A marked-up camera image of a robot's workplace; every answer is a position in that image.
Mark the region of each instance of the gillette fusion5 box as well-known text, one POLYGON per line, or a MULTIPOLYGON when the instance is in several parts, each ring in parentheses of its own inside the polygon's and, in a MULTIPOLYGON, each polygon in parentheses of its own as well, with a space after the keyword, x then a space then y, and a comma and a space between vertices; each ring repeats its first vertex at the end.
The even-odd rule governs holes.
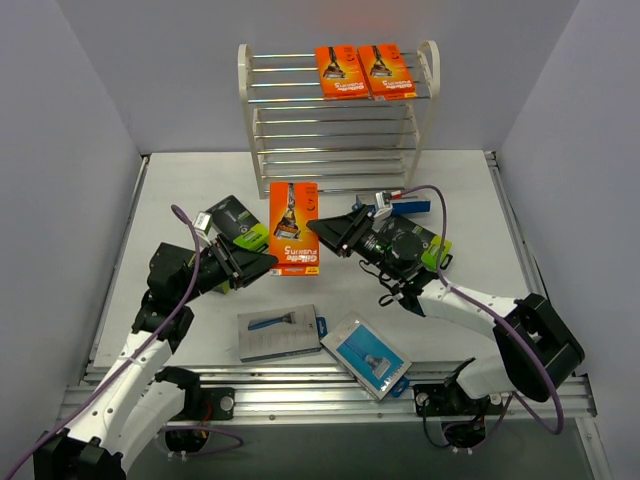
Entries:
POLYGON ((416 95, 411 73, 394 43, 358 48, 374 100, 398 100, 416 95))
POLYGON ((347 99, 369 96, 369 89, 355 47, 351 45, 318 47, 315 53, 324 98, 347 99))
POLYGON ((271 274, 318 275, 318 237, 307 227, 318 218, 318 185, 272 183, 269 202, 269 253, 278 257, 271 274))

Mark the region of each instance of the blue razor package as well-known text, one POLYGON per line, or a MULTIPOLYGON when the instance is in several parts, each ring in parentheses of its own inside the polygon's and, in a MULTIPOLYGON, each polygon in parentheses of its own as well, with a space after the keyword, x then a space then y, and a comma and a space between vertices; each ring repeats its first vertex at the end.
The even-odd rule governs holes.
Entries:
POLYGON ((349 312, 321 342, 378 400, 411 366, 407 357, 356 312, 349 312))

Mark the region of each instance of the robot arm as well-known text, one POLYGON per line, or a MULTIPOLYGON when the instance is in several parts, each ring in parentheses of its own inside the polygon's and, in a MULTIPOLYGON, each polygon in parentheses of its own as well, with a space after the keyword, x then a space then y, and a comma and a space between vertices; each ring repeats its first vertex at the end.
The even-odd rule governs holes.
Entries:
MULTIPOLYGON (((177 367, 156 373, 187 334, 194 317, 191 309, 183 306, 157 338, 151 338, 188 291, 194 255, 173 245, 159 246, 149 263, 149 290, 118 358, 96 389, 101 393, 63 430, 46 434, 51 438, 33 455, 37 480, 125 479, 133 461, 163 425, 178 414, 189 418, 198 411, 202 398, 197 374, 177 367)), ((248 286, 276 263, 272 255, 251 252, 218 237, 200 252, 187 301, 224 282, 234 289, 248 286)))
POLYGON ((436 272, 427 268, 423 260, 425 245, 415 229, 381 235, 372 229, 373 223, 372 214, 363 206, 347 215, 313 220, 307 225, 337 255, 348 257, 356 252, 366 265, 375 265, 380 270, 378 280, 389 290, 385 297, 391 299, 383 303, 384 297, 381 298, 381 305, 395 300, 420 316, 442 318, 496 341, 500 357, 474 359, 456 372, 455 384, 466 400, 514 390, 538 402, 549 398, 547 383, 523 350, 522 341, 556 387, 584 360, 580 344, 544 297, 530 294, 524 300, 516 300, 447 286, 436 272), (478 308, 463 297, 477 300, 487 308, 478 308), (504 318, 520 338, 515 339, 497 325, 488 313, 489 308, 504 318))

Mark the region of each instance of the white wire shelf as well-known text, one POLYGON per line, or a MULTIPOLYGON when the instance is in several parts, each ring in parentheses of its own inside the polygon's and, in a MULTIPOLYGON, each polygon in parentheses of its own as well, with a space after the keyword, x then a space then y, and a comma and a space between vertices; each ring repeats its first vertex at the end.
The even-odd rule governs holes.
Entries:
POLYGON ((240 45, 239 93, 261 198, 274 181, 316 181, 323 193, 411 182, 435 115, 440 57, 432 41, 402 55, 416 97, 327 100, 313 53, 254 55, 240 45))

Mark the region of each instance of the gray wall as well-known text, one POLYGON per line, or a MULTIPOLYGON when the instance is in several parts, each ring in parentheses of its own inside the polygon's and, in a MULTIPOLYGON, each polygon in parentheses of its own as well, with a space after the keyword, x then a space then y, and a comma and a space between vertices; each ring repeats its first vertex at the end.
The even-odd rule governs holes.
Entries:
POLYGON ((0 2, 0 65, 4 476, 77 382, 140 157, 53 0, 0 2))
POLYGON ((587 351, 616 479, 640 440, 640 3, 581 0, 503 147, 551 299, 587 351))
POLYGON ((247 150, 237 49, 343 42, 441 49, 428 148, 496 148, 577 0, 59 0, 143 152, 247 150))

